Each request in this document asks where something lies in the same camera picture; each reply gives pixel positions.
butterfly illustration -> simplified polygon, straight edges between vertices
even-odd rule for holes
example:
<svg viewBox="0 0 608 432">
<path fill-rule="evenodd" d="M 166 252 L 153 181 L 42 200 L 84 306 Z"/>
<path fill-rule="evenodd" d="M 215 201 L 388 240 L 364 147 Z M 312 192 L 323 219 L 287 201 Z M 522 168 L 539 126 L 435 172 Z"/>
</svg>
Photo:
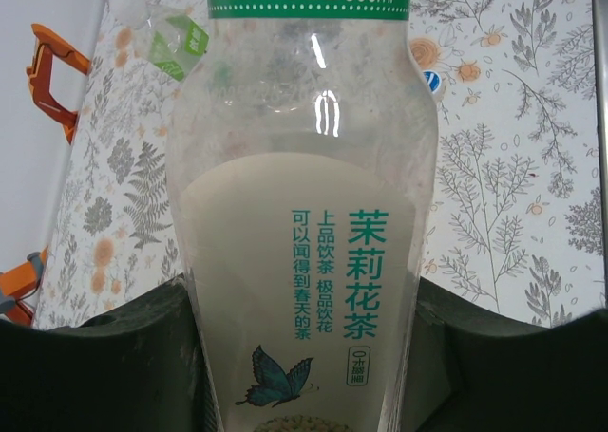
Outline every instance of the butterfly illustration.
<svg viewBox="0 0 608 432">
<path fill-rule="evenodd" d="M 311 373 L 313 358 L 300 361 L 288 374 L 285 374 L 281 366 L 268 356 L 261 346 L 254 351 L 252 360 L 254 362 L 254 377 L 259 385 L 251 386 L 247 391 L 246 399 L 237 402 L 237 405 L 264 406 L 270 402 L 275 402 L 274 408 L 277 405 L 293 401 L 303 394 L 302 388 Z"/>
</svg>

jasmine tea bottle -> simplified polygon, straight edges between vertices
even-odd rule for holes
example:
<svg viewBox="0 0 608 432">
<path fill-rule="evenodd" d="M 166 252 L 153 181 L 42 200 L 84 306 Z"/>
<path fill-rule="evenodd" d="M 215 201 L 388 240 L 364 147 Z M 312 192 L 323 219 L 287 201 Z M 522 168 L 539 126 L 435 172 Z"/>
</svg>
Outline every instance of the jasmine tea bottle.
<svg viewBox="0 0 608 432">
<path fill-rule="evenodd" d="M 208 0 L 167 180 L 218 430 L 400 430 L 437 116 L 409 0 Z"/>
</svg>

white wall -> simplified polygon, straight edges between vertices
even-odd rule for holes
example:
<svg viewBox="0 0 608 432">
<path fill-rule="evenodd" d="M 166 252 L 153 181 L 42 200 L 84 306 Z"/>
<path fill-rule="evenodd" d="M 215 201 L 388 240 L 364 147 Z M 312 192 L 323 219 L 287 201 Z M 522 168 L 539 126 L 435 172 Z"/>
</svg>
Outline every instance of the white wall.
<svg viewBox="0 0 608 432">
<path fill-rule="evenodd" d="M 61 125 L 33 104 L 26 67 L 42 24 L 91 57 L 104 0 L 0 0 L 0 271 L 50 239 L 70 147 Z M 51 93 L 80 109 L 86 77 L 53 61 Z"/>
</svg>

orange plastic clip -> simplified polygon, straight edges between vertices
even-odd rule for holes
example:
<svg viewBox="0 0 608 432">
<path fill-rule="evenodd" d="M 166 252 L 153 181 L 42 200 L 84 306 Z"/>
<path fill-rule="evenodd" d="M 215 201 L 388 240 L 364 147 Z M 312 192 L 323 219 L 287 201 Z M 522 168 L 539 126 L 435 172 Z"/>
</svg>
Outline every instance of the orange plastic clip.
<svg viewBox="0 0 608 432">
<path fill-rule="evenodd" d="M 50 95 L 53 57 L 57 57 L 85 75 L 88 73 L 90 61 L 49 28 L 40 24 L 32 24 L 31 28 L 37 40 L 31 66 L 26 68 L 29 77 L 29 93 L 31 93 L 34 104 L 64 127 L 67 142 L 71 144 L 78 121 L 78 112 L 68 111 Z"/>
<path fill-rule="evenodd" d="M 14 323 L 30 326 L 33 311 L 23 302 L 24 296 L 40 286 L 47 264 L 48 249 L 28 256 L 28 262 L 0 274 L 0 292 L 15 300 L 14 307 L 6 312 Z"/>
</svg>

leaf pattern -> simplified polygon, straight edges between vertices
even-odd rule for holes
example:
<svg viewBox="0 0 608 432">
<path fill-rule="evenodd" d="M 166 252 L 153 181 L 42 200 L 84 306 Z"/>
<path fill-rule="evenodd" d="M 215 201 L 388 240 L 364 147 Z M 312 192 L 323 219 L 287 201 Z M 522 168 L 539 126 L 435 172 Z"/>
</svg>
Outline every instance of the leaf pattern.
<svg viewBox="0 0 608 432">
<path fill-rule="evenodd" d="M 151 1 L 188 9 L 213 31 L 206 0 Z M 411 4 L 413 55 L 446 82 L 423 274 L 539 326 L 605 304 L 590 3 Z M 298 29 L 289 22 L 282 34 Z M 347 31 L 336 24 L 332 35 Z M 362 50 L 375 35 L 361 33 Z M 100 39 L 35 318 L 42 329 L 77 326 L 181 272 L 163 173 L 178 85 L 135 56 L 109 10 Z M 360 70 L 351 74 L 363 92 Z M 115 249 L 93 293 L 99 240 Z"/>
</svg>

